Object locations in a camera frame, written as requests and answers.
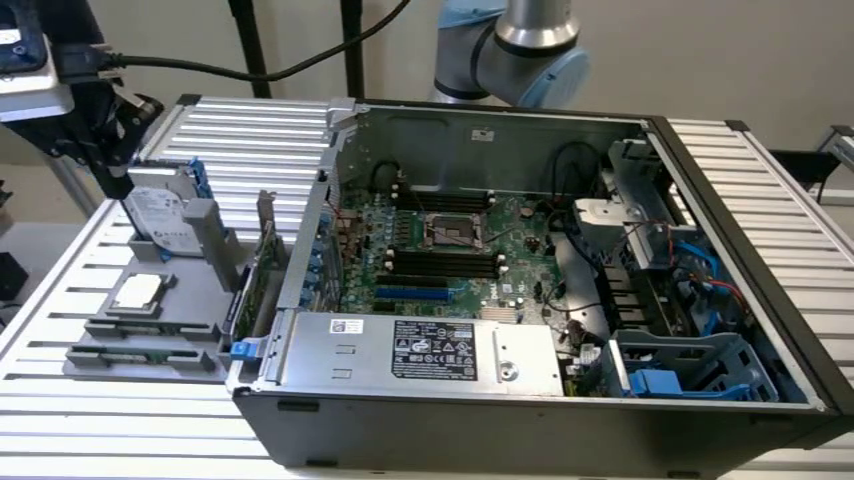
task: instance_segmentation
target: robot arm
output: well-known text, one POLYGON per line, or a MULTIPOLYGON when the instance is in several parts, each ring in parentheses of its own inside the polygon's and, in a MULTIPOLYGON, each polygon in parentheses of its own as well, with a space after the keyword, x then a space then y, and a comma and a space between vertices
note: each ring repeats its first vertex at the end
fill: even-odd
POLYGON ((495 96, 522 107, 564 107, 590 69, 570 4, 447 0, 431 99, 477 103, 495 96))
POLYGON ((86 166, 107 197, 124 199, 163 105, 104 69, 103 44, 86 0, 0 0, 0 122, 50 157, 86 166))

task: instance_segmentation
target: white wall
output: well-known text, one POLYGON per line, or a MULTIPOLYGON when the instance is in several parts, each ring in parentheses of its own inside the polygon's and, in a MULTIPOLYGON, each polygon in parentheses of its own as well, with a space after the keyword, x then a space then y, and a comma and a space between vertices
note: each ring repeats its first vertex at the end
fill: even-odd
MULTIPOLYGON (((364 26, 396 0, 364 0, 364 26)), ((243 69, 227 0, 91 0, 107 40, 128 54, 243 69)), ((337 0, 256 0, 268 68, 340 42, 337 0)), ((854 123, 850 0, 576 0, 592 75, 574 108, 682 118, 738 118, 774 147, 810 148, 854 123)), ((432 85, 440 0, 413 0, 365 42, 369 97, 423 99, 432 85)), ((128 84, 164 103, 184 92, 249 96, 247 84, 131 68, 128 84)), ((279 97, 345 94, 340 56, 276 84, 279 97)), ((9 157, 29 150, 0 136, 9 157)))

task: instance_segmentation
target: power supply label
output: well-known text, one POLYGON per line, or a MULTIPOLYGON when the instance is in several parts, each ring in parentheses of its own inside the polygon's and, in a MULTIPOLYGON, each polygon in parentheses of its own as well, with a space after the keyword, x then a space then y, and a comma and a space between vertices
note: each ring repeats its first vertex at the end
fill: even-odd
POLYGON ((417 380, 477 381, 471 323, 395 321, 391 373, 417 380))

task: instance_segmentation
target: green circuit board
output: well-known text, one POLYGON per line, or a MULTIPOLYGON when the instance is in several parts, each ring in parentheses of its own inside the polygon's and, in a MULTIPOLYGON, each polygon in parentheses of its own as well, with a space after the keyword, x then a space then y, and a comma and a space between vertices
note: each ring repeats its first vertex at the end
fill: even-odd
POLYGON ((524 323, 540 323, 542 304, 534 301, 535 284, 542 283, 544 291, 559 281, 559 269, 554 255, 546 254, 547 211, 536 211, 536 200, 523 195, 497 195, 496 202, 484 213, 459 214, 445 212, 397 210, 389 200, 371 196, 367 192, 344 193, 341 212, 360 221, 351 222, 345 236, 368 244, 356 255, 352 248, 344 251, 344 288, 340 302, 343 313, 393 313, 413 316, 443 316, 455 318, 481 318, 484 307, 512 307, 522 299, 518 310, 524 323), (440 216, 444 220, 477 218, 479 246, 469 240, 449 238, 441 245, 431 244, 425 235, 425 219, 440 216), (373 311, 376 278, 385 274, 384 253, 389 245, 404 251, 431 251, 449 253, 503 254, 507 271, 497 279, 448 277, 452 291, 449 302, 393 300, 393 312, 373 311))

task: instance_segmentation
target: black pole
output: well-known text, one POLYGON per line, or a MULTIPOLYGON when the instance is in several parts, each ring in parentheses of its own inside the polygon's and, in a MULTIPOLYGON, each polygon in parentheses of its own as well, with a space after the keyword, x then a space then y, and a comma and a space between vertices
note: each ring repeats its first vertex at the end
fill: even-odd
MULTIPOLYGON (((257 23, 255 22, 253 0, 228 0, 228 7, 237 24, 247 71, 255 75, 264 75, 267 73, 267 65, 264 64, 264 48, 261 47, 257 23)), ((255 98, 272 98, 269 83, 252 82, 252 94, 255 98)))
MULTIPOLYGON (((341 31, 344 41, 361 33, 361 0, 340 0, 341 31)), ((364 98, 364 63, 361 59, 361 42, 344 50, 344 67, 347 69, 347 96, 364 98)))

